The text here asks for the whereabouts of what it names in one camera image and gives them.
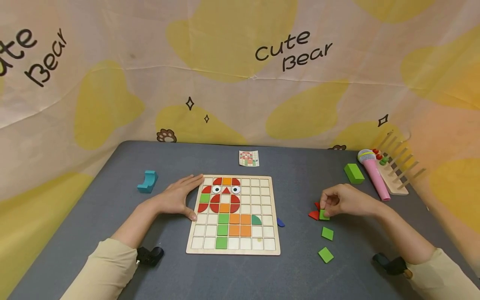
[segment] beige sleeve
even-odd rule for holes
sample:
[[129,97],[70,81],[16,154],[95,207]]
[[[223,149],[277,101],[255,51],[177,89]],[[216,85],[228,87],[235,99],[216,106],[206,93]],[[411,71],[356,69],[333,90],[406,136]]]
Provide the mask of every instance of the beige sleeve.
[[410,283],[424,299],[480,300],[480,290],[442,249],[436,249],[429,261],[407,268],[413,273]]
[[61,300],[116,300],[137,269],[137,250],[114,239],[98,244]]

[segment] googly eye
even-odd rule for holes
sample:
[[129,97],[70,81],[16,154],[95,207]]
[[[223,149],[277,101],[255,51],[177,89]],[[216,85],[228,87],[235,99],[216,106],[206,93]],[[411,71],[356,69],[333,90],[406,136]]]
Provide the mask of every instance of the googly eye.
[[240,187],[239,186],[232,186],[232,193],[234,193],[234,194],[240,193]]
[[218,194],[220,193],[221,188],[218,185],[214,185],[212,188],[212,193]]

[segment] printed backdrop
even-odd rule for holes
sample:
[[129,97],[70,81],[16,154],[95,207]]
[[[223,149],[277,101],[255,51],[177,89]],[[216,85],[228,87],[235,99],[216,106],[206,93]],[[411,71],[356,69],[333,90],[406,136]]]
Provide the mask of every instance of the printed backdrop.
[[126,140],[358,150],[393,130],[480,274],[477,0],[1,6],[0,298]]

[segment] pink toy microphone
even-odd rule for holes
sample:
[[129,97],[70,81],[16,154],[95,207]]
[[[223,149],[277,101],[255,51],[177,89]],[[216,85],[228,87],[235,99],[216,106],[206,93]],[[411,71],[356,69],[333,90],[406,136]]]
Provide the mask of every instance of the pink toy microphone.
[[373,185],[377,189],[377,193],[380,195],[380,198],[383,201],[390,200],[390,194],[387,191],[384,179],[377,169],[377,159],[375,158],[375,153],[369,149],[363,149],[358,153],[357,159],[365,167],[365,169],[367,169],[368,175],[372,179]]

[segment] gray table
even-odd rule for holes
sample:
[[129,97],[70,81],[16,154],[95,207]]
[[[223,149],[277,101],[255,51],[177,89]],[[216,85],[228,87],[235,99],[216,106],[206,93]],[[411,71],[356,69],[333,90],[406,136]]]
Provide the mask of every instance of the gray table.
[[[239,150],[259,150],[260,167],[238,165]],[[189,174],[272,176],[279,228],[280,256],[186,254],[190,221],[160,216],[143,246],[159,243],[165,256],[155,268],[140,266],[119,299],[418,299],[403,276],[386,276],[371,263],[384,252],[398,256],[371,219],[340,215],[328,222],[334,241],[321,238],[322,225],[307,215],[322,189],[348,182],[343,167],[356,152],[274,147],[237,147],[158,142],[119,145],[78,204],[72,209],[10,299],[58,299],[83,267],[98,242],[109,237],[137,204]],[[155,170],[152,194],[136,186],[144,171]],[[366,179],[357,186],[377,197]],[[423,236],[441,247],[479,285],[417,194],[393,196],[388,203]],[[197,190],[188,198],[193,208]],[[317,252],[327,246],[335,258],[324,264]]]

